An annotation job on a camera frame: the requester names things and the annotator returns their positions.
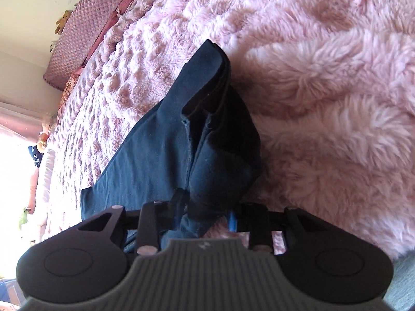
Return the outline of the orange plush toy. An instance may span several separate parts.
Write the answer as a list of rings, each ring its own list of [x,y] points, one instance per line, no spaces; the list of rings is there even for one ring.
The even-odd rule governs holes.
[[[37,147],[37,150],[40,153],[44,153],[44,151],[47,147],[48,138],[49,138],[49,134],[47,132],[43,131],[39,134],[38,139],[37,139],[36,147]]]

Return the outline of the black pants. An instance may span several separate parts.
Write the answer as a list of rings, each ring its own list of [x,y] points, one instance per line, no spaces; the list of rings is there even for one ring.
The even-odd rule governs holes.
[[[260,175],[260,137],[230,84],[225,52],[205,41],[167,95],[131,129],[97,182],[82,190],[83,219],[110,208],[138,210],[184,193],[185,209],[171,239],[204,236],[245,197]]]

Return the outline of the small teddy on headboard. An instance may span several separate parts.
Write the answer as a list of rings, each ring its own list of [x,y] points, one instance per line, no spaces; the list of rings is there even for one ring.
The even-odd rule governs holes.
[[[59,35],[62,34],[71,14],[72,14],[72,10],[67,10],[64,12],[63,16],[59,20],[56,21],[56,29],[54,31],[55,34],[59,34]]]

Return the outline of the quilted pink headboard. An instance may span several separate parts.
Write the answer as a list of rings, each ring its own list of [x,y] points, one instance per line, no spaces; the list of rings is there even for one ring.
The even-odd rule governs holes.
[[[52,51],[44,81],[62,91],[70,75],[87,62],[132,1],[79,0]]]

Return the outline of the pink fluffy blanket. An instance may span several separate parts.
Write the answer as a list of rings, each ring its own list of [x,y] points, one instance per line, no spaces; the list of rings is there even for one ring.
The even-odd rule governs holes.
[[[413,251],[414,0],[134,0],[58,118],[41,237],[79,223],[81,190],[207,39],[261,136],[251,198]]]

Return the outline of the dark blue cloth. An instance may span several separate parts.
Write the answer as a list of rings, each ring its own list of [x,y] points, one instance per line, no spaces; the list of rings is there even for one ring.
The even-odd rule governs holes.
[[[28,151],[29,151],[29,154],[30,154],[30,156],[31,156],[31,158],[33,159],[33,161],[34,161],[34,165],[36,166],[36,167],[40,167],[40,164],[41,164],[41,161],[42,161],[42,158],[43,158],[43,154],[37,149],[37,146],[28,146]]]

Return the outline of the pink curtain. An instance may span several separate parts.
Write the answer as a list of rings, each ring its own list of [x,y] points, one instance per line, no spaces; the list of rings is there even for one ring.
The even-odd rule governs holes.
[[[39,135],[48,131],[54,115],[28,110],[16,105],[1,102],[1,134],[21,138],[31,143],[38,141]]]

